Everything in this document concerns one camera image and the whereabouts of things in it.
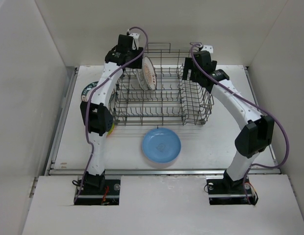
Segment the white plate with green rim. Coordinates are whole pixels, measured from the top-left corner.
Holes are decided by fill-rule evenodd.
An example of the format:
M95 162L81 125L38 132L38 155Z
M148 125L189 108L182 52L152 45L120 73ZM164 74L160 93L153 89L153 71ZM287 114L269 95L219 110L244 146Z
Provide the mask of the white plate with green rim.
M91 91L97 86L98 82L92 82L90 84L88 84L81 92L81 101L83 102L87 102L89 97L90 97L90 94L91 94ZM116 96L116 91L115 89L113 90L111 96L110 96L110 99L109 99L109 103L111 103L114 99L115 99L115 96Z

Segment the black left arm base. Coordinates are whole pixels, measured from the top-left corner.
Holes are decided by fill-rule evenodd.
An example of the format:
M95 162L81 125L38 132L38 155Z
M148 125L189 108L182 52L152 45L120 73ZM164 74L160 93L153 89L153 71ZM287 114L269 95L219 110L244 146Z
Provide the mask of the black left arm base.
M120 201L121 179L106 179L103 188L87 186L79 193L81 179L73 180L76 187L74 205L118 206Z

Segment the grey wire dish rack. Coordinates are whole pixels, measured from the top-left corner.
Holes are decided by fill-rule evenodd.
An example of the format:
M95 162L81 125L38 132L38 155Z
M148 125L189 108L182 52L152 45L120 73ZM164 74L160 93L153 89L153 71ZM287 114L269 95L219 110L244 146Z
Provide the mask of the grey wire dish rack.
M189 49L170 43L149 43L145 52L154 66L156 89L141 88L134 69L125 69L111 97L110 111L116 125L204 125L212 113L211 94L183 79Z

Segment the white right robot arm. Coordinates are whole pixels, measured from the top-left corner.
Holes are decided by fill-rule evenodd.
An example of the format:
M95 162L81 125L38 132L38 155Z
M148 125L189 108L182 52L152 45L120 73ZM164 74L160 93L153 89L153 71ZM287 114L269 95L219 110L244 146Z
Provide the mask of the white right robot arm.
M243 184L244 175L257 156L271 144L275 122L245 102L229 76L216 65L208 51L195 52L193 57L185 58L182 78L199 84L218 99L240 128L234 141L236 154L222 180L223 189L233 193Z

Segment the white blue-rimmed plate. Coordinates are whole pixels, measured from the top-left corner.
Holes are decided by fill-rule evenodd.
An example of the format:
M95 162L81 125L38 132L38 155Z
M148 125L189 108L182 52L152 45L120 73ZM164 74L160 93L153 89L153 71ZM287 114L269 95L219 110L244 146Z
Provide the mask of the white blue-rimmed plate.
M137 76L140 88L145 91L148 90L147 82L145 80L145 77L144 77L141 69L136 70L136 76Z

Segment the patterned white plate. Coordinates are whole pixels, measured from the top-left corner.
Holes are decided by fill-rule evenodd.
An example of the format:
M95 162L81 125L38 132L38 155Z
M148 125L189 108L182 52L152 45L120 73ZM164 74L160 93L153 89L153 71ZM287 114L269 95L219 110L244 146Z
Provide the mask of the patterned white plate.
M157 88L156 73L152 61L148 56L143 57L143 75L148 88L155 91Z

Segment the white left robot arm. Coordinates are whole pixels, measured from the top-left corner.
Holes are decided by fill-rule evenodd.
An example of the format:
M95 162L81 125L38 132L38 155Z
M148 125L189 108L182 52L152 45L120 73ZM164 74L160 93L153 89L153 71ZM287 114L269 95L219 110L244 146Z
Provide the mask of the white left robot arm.
M141 47L139 40L138 33L119 35L117 44L105 56L103 71L97 86L91 91L89 98L80 104L86 140L91 145L91 154L78 184L79 191L89 189L94 194L100 194L104 190L104 145L114 122L109 110L109 100L126 68L142 68L146 47Z

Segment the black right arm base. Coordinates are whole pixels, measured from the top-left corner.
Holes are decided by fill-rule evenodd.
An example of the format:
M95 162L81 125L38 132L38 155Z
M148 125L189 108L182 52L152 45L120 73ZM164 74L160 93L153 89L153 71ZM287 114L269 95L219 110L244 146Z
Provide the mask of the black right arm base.
M238 185L228 188L222 178L207 178L206 189L210 205L253 205L259 200L255 188L246 178L245 183L242 180Z

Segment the blue plate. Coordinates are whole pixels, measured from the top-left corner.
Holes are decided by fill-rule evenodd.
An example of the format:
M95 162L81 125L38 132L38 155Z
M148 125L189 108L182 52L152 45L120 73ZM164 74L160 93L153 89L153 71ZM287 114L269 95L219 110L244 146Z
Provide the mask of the blue plate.
M146 158L157 164L168 164L180 154L179 136L168 128L154 128L142 140L142 151Z

